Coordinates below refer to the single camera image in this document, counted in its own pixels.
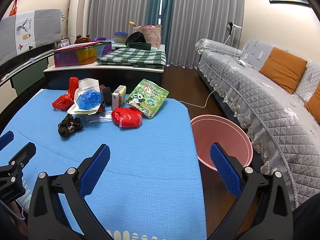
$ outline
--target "orange cushion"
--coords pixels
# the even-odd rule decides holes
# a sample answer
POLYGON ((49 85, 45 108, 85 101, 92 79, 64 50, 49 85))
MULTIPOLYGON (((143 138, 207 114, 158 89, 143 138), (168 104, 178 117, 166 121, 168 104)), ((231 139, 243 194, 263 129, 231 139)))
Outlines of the orange cushion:
POLYGON ((320 123, 320 82, 318 87, 304 107, 314 116, 316 121, 320 123))
POLYGON ((302 58, 274 47, 259 72, 292 94, 307 63, 302 58))

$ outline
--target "stacked bowl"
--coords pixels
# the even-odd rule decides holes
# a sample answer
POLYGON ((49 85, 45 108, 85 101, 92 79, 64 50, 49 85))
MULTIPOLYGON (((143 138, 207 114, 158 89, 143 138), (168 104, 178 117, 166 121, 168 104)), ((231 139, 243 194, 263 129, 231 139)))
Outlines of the stacked bowl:
POLYGON ((115 43, 125 43, 128 37, 129 33, 126 32, 115 32, 113 34, 113 40, 115 43))

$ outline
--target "blue mat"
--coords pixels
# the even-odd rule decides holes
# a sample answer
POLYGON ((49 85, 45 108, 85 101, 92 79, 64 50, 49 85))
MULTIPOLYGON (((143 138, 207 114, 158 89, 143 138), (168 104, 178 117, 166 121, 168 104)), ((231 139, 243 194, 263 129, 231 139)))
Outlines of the blue mat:
MULTIPOLYGON (((110 161, 85 199, 115 240, 206 239, 201 177, 187 108, 166 99, 153 119, 143 118, 142 126, 132 129, 113 122, 89 124, 80 116, 83 130, 62 138, 57 125, 67 113, 54 110, 51 103, 63 94, 66 91, 42 91, 2 133, 13 131, 14 140, 0 152, 1 166, 29 141, 36 145, 36 155, 23 169, 27 193, 32 193, 41 171, 62 174, 105 143, 110 161)), ((81 232, 64 195, 60 197, 72 228, 81 232)), ((25 209, 29 200, 30 196, 20 199, 25 209)))

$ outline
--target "snack bag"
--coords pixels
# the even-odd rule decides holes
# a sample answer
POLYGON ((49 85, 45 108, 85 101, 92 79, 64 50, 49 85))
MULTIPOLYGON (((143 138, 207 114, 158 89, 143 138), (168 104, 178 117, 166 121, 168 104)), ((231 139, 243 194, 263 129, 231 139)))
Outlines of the snack bag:
POLYGON ((161 107, 169 92, 155 83, 143 79, 132 91, 125 103, 134 106, 152 119, 161 107))

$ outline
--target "red plastic bag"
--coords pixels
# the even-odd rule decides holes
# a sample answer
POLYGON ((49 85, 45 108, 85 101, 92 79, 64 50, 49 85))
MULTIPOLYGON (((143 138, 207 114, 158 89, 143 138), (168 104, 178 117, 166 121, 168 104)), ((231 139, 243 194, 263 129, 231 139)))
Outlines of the red plastic bag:
POLYGON ((137 127, 142 124, 142 112, 135 107, 119 107, 111 113, 113 121, 122 128, 137 127))
POLYGON ((53 108, 68 110, 74 104, 75 92, 79 88, 79 79, 71 77, 69 79, 68 94, 62 95, 52 103, 53 108))

